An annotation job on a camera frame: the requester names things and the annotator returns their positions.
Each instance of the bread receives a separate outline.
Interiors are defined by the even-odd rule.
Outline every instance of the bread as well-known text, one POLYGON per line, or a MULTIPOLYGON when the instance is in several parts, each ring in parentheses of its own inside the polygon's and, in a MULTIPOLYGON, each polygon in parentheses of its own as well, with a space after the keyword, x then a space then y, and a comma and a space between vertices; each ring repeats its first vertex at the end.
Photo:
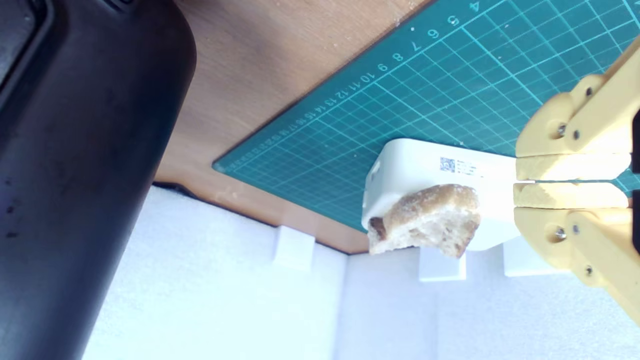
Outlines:
POLYGON ((478 197, 468 186, 436 185, 402 197, 384 217, 369 220, 369 253, 438 247, 460 258, 480 225, 478 197))

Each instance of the wooden table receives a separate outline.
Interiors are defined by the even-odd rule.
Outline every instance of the wooden table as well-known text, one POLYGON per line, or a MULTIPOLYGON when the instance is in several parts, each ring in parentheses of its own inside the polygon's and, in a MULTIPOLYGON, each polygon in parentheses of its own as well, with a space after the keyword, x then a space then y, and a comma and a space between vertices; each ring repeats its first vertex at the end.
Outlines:
POLYGON ((393 29, 429 0, 179 0, 198 65, 156 181, 348 254, 350 227, 211 168, 214 159, 393 29))

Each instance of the green cutting mat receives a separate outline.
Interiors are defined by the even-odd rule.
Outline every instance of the green cutting mat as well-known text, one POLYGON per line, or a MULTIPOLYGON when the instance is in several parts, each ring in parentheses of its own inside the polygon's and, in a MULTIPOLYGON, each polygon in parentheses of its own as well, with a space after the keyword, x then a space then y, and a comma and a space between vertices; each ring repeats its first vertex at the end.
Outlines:
MULTIPOLYGON (((638 35, 640 1, 439 0, 213 168, 363 231, 365 177, 414 138, 514 156, 554 94, 599 73, 638 35)), ((629 171, 615 180, 640 186, 629 171)))

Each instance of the white foam block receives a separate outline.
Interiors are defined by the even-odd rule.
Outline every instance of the white foam block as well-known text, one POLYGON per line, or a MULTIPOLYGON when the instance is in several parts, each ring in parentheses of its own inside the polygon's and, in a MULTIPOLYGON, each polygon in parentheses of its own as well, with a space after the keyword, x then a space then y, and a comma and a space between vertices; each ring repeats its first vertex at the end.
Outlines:
POLYGON ((503 243, 502 253, 504 275, 509 277, 569 273, 569 270, 558 270, 549 265, 522 236, 503 243))
POLYGON ((433 247, 420 248, 419 281, 453 281, 467 278, 467 255, 451 258, 433 247))
POLYGON ((276 230, 276 249, 273 263, 287 268, 309 271, 314 258, 316 238, 290 227, 276 230))

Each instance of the screw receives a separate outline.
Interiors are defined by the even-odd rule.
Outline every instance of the screw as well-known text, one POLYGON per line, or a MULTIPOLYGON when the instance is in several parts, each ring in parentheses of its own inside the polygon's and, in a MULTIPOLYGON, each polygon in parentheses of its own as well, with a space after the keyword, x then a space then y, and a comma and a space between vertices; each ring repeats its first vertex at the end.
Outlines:
POLYGON ((558 227, 558 230, 556 230, 556 238, 559 240, 566 239, 566 233, 564 233, 564 229, 562 227, 558 227))
POLYGON ((566 130, 566 124, 560 124, 560 126, 558 126, 558 130, 557 130, 558 135, 559 135, 560 137, 563 137, 563 136, 564 136, 564 131, 565 131, 565 130, 566 130))

